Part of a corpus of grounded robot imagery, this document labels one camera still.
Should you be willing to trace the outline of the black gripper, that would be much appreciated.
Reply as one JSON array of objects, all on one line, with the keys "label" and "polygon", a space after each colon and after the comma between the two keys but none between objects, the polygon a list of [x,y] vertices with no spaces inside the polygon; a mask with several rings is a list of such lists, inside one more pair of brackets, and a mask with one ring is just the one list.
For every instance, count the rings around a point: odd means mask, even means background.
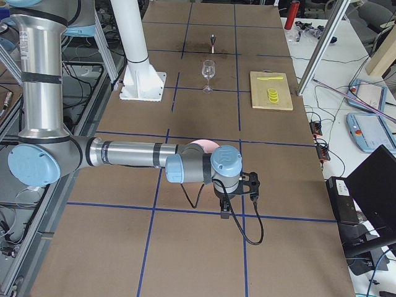
[{"label": "black gripper", "polygon": [[240,189],[239,183],[231,187],[226,187],[224,190],[219,182],[213,183],[213,189],[215,195],[220,199],[220,217],[221,219],[229,219],[230,217],[230,201],[232,198],[238,195],[238,190]]}]

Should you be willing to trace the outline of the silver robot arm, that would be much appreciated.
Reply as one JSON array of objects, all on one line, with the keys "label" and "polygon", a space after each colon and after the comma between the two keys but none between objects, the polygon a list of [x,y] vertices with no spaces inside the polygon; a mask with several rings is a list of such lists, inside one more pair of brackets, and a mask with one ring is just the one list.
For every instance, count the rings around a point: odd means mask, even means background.
[{"label": "silver robot arm", "polygon": [[11,173],[28,186],[45,186],[84,167],[164,168],[171,183],[213,184],[221,216],[242,191],[242,158],[230,145],[197,140],[186,145],[114,142],[70,135],[63,124],[63,35],[92,37],[93,1],[9,1],[19,29],[25,126],[8,156]]}]

